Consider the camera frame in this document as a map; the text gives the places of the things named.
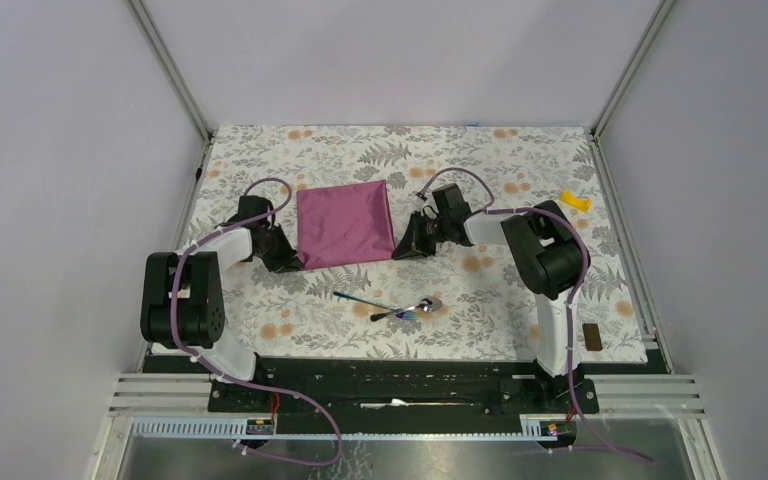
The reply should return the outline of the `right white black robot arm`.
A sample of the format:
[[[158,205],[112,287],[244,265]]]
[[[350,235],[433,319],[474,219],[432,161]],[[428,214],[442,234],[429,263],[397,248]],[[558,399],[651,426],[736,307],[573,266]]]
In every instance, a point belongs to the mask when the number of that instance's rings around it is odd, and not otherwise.
[[[461,246],[506,246],[525,287],[533,294],[542,337],[535,363],[535,402],[557,412],[573,398],[580,365],[574,315],[578,291],[590,266],[583,240],[557,202],[533,207],[472,210],[460,188],[450,184],[432,192],[429,213],[411,213],[394,260],[432,257],[446,242]]]

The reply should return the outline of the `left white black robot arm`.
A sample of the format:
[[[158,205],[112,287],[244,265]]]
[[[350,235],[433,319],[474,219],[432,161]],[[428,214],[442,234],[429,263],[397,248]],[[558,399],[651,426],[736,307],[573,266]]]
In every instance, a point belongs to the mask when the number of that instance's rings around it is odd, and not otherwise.
[[[270,273],[303,268],[275,219],[277,209],[260,196],[243,195],[237,212],[205,242],[180,252],[155,252],[146,260],[140,332],[143,339],[178,350],[219,380],[234,383],[232,398],[248,411],[269,401],[270,385],[256,375],[258,355],[231,334],[222,275],[259,259]]]

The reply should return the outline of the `purple cloth napkin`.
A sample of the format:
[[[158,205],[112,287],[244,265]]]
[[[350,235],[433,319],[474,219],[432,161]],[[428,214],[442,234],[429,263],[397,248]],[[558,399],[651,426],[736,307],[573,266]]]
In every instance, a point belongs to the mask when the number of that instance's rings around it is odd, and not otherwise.
[[[299,192],[297,239],[306,270],[389,260],[395,239],[387,183]]]

